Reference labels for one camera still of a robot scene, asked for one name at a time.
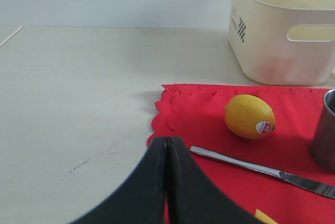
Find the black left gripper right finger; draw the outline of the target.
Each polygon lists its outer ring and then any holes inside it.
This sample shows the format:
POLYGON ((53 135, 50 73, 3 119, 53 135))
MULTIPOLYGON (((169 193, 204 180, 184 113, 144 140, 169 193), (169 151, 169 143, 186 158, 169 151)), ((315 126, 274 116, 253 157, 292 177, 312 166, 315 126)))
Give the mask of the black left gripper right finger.
POLYGON ((261 223, 220 191, 179 137, 167 138, 169 223, 261 223))

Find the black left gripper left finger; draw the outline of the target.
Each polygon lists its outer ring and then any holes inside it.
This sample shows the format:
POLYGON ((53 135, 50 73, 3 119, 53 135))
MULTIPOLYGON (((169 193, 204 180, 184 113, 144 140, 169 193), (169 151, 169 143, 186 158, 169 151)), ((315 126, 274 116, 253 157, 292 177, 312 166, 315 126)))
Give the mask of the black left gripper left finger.
POLYGON ((164 223, 167 138, 155 137, 127 179, 73 223, 164 223))

